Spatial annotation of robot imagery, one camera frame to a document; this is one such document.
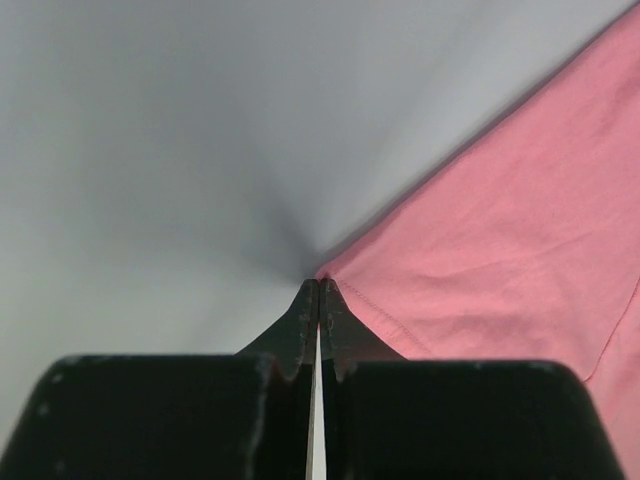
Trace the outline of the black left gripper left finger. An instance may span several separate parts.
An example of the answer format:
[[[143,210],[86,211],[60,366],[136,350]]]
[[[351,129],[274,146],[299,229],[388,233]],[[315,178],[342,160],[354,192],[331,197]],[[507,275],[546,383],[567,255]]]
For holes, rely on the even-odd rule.
[[[13,479],[307,479],[319,284],[233,355],[79,355],[34,386]]]

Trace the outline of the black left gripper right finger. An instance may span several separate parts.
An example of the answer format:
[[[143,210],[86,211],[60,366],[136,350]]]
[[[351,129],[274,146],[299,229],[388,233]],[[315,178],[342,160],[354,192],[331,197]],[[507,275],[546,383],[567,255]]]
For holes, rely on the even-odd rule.
[[[331,479],[620,479],[589,394],[539,360],[410,361],[319,284]]]

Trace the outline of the pink t shirt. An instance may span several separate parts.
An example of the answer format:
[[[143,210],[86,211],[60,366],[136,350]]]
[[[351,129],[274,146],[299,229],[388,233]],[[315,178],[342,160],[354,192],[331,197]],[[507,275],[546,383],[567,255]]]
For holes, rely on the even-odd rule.
[[[319,270],[410,359],[547,359],[639,475],[639,11]]]

